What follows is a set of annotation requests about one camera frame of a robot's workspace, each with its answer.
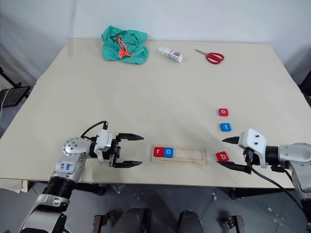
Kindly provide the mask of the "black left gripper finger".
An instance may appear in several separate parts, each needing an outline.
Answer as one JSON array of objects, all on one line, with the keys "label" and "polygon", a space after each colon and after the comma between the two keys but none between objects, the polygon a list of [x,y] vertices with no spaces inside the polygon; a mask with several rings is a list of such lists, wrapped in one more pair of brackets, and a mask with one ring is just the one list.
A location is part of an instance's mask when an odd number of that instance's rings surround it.
[{"label": "black left gripper finger", "polygon": [[128,140],[128,141],[139,141],[143,140],[144,138],[142,136],[133,134],[133,133],[119,133],[118,134],[118,141],[121,142],[122,140]]},{"label": "black left gripper finger", "polygon": [[111,162],[109,163],[110,167],[114,168],[131,168],[134,166],[141,165],[143,162],[141,161],[123,161],[123,162]]}]

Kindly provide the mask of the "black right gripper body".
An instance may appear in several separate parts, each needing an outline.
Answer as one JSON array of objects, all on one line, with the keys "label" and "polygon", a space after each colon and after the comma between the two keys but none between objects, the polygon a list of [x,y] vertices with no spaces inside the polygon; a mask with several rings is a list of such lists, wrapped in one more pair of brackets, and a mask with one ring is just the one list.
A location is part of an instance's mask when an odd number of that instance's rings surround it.
[{"label": "black right gripper body", "polygon": [[245,156],[245,162],[247,166],[252,167],[254,151],[251,148],[245,148],[243,154]]}]

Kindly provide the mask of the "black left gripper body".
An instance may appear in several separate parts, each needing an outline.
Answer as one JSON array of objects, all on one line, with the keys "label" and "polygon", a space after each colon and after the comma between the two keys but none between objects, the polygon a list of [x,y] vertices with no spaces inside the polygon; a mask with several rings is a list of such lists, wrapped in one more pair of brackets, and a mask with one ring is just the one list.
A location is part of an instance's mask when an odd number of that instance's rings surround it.
[{"label": "black left gripper body", "polygon": [[119,143],[121,142],[121,134],[119,133],[115,139],[111,142],[111,147],[107,151],[109,155],[109,166],[110,167],[121,167],[121,163],[117,162],[117,159],[120,157],[121,148]]}]

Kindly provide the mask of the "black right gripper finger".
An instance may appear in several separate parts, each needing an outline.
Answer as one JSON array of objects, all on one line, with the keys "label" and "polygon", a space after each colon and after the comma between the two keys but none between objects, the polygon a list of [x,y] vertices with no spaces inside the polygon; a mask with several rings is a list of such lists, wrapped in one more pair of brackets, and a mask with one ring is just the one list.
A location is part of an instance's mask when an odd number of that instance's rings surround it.
[{"label": "black right gripper finger", "polygon": [[225,138],[222,140],[222,142],[237,145],[239,143],[239,139],[240,139],[239,136],[234,136],[234,137]]},{"label": "black right gripper finger", "polygon": [[231,161],[218,161],[217,163],[231,170],[241,171],[247,174],[251,174],[251,169],[247,165],[239,165]]}]

